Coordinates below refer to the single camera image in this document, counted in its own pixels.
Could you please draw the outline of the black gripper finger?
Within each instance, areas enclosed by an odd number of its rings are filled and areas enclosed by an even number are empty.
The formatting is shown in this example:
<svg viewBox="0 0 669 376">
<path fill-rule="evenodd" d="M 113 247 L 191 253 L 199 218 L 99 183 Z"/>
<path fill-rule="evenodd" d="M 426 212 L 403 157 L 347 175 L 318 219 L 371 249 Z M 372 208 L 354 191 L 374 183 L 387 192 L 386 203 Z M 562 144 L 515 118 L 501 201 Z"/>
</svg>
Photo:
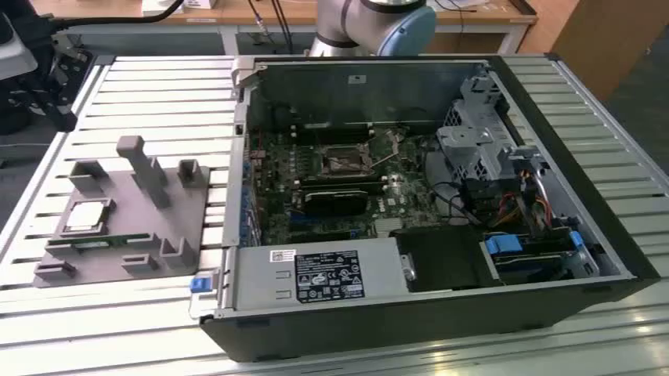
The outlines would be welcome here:
<svg viewBox="0 0 669 376">
<path fill-rule="evenodd" d="M 72 105 L 79 92 L 79 63 L 72 58 L 59 58 L 52 70 L 55 82 L 55 102 L 60 112 L 59 129 L 71 132 L 75 129 L 76 115 Z"/>
<path fill-rule="evenodd" d="M 5 80 L 5 89 L 13 105 L 25 107 L 33 114 L 46 116 L 46 94 L 33 76 L 17 76 Z"/>
</svg>

